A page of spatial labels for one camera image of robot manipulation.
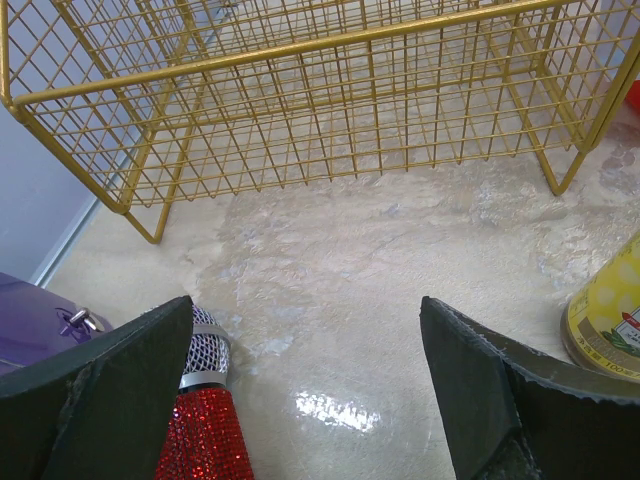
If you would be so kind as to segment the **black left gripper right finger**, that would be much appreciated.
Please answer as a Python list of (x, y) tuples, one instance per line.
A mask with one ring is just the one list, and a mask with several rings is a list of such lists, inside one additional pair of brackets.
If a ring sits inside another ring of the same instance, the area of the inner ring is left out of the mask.
[(424, 297), (420, 326), (459, 479), (636, 479), (639, 386)]

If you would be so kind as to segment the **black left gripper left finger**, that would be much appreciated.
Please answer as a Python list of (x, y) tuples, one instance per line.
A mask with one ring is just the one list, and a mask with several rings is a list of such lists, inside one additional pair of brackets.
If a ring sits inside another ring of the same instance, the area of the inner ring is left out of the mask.
[(176, 297), (1, 378), (4, 479), (151, 479), (189, 349)]

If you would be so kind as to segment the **green yellow-capped sauce bottle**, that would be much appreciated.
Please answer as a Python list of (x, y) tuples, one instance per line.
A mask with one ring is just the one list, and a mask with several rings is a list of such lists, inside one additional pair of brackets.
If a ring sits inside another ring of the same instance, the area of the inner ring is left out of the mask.
[(560, 333), (576, 364), (639, 381), (639, 286), (634, 235), (566, 304)]

